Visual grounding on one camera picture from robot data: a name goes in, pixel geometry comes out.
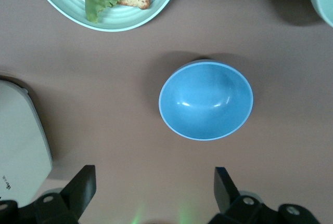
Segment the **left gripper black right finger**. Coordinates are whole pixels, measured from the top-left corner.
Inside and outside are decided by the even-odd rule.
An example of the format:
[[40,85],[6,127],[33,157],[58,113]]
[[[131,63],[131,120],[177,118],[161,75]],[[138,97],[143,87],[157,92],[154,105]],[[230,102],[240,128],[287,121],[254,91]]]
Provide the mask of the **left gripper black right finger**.
[[240,194],[224,167],[215,168],[214,196],[220,212],[208,224],[279,224],[276,211],[253,196]]

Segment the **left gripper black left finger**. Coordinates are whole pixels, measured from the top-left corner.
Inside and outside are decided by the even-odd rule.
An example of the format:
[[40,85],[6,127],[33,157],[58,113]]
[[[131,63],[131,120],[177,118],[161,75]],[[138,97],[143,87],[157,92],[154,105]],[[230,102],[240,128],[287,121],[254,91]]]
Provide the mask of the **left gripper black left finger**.
[[59,192],[38,198],[33,206],[37,224],[79,224],[96,193],[96,169],[85,165]]

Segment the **blue bowl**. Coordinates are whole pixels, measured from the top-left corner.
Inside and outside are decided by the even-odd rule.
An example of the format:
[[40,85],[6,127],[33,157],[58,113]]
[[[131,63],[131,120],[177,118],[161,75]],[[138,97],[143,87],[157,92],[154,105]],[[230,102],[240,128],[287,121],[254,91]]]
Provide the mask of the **blue bowl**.
[[253,102],[252,88],[238,70],[202,59],[181,66],[166,80],[159,112],[178,135],[211,141],[237,131],[250,116]]

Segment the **silver toaster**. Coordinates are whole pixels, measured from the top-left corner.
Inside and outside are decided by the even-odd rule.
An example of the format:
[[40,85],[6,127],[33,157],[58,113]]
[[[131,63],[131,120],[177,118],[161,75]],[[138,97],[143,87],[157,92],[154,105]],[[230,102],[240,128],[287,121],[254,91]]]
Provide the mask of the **silver toaster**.
[[31,203],[53,167],[40,118],[28,91],[0,80],[0,200]]

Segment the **pale green plate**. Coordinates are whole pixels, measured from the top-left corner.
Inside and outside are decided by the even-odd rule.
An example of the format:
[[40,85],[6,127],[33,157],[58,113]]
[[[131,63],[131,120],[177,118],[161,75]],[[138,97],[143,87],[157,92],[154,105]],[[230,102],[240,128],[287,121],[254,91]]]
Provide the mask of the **pale green plate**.
[[137,28],[157,16],[170,0],[151,0],[148,9],[141,10],[131,6],[108,7],[98,15],[98,22],[86,19],[84,0],[47,0],[55,9],[73,22],[86,28],[121,32]]

